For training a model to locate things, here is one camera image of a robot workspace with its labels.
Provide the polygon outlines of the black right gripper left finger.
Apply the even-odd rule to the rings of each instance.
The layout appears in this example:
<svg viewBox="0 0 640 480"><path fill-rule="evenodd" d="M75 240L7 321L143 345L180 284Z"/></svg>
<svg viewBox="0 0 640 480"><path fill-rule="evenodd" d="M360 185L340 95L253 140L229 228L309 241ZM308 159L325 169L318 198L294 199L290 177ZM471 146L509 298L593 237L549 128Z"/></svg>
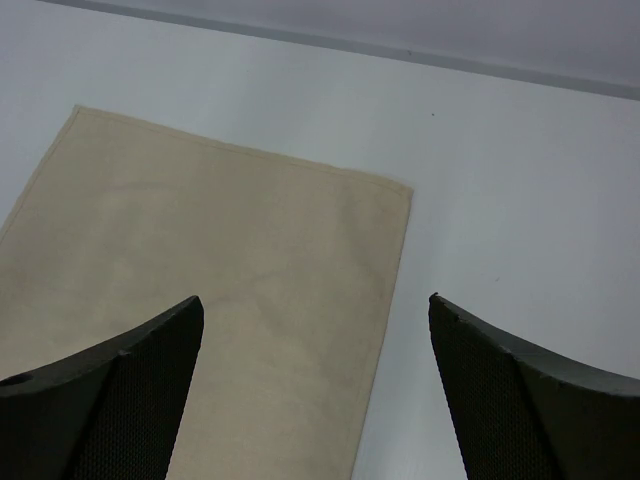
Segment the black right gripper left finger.
<svg viewBox="0 0 640 480"><path fill-rule="evenodd" d="M1 382L4 479L166 477L204 331L191 296Z"/></svg>

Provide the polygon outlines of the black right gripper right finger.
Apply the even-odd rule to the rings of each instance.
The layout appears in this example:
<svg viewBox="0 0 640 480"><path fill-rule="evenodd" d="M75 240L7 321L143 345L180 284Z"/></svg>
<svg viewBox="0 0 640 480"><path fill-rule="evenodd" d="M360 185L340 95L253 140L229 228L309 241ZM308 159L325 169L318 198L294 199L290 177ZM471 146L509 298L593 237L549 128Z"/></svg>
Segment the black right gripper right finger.
<svg viewBox="0 0 640 480"><path fill-rule="evenodd" d="M470 479L636 479L639 382L429 299L433 351Z"/></svg>

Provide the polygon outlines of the beige cloth napkin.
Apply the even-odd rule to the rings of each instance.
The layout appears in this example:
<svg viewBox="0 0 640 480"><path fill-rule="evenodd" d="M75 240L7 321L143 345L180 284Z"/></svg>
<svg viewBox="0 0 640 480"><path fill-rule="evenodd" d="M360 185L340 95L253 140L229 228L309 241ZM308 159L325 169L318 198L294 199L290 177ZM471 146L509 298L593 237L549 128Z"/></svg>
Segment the beige cloth napkin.
<svg viewBox="0 0 640 480"><path fill-rule="evenodd" d="M1 229L1 373L190 296L173 479L352 475L411 208L396 181L76 107Z"/></svg>

